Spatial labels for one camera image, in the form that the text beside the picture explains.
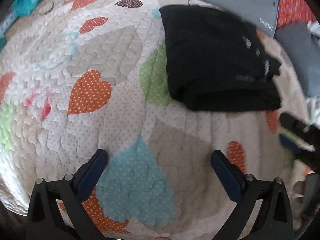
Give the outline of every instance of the orange polka dot heart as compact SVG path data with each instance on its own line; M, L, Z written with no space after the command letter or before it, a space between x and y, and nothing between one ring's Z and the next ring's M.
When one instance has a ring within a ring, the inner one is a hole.
M99 78L98 70L90 70L77 80L71 91L68 115L94 112L108 102L111 84Z

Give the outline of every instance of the green polka dot heart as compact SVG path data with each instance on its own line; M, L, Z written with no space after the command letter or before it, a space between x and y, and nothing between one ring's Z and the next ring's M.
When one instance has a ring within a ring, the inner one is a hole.
M155 106L167 106L172 101L168 90L166 63L165 44L162 43L140 69L140 84L146 101Z

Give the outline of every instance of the black garment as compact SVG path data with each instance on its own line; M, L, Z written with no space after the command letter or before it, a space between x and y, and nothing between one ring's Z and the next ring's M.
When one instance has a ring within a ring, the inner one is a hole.
M256 28L213 8L160 8L171 97L191 110L258 111L280 108L268 55Z

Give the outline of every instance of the bed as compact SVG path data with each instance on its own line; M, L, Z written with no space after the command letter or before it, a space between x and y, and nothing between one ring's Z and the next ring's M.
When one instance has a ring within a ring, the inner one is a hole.
M278 117L308 115L285 51L260 35L282 63L274 77L281 109L190 111L168 92L159 13L168 4L211 6L56 0L46 14L21 18L7 32L0 54L0 199L9 210L26 215L36 178L75 173L98 148L109 164L83 206L112 238L212 239L235 207L210 166L216 149L257 179L281 177L291 192L303 174L279 143Z

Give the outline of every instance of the quilted bedspread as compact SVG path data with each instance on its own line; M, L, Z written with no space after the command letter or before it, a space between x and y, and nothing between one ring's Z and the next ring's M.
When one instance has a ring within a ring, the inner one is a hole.
M168 93L159 13L167 4L206 5L67 0L9 30L0 54L0 198L7 208L26 215L37 177L74 173L98 148L110 161L83 206L114 238L211 239L235 207L210 166L216 149L244 173L279 176L289 187L292 157L279 144L278 116L306 119L307 110L286 53L260 33L283 63L274 77L278 111L192 112Z

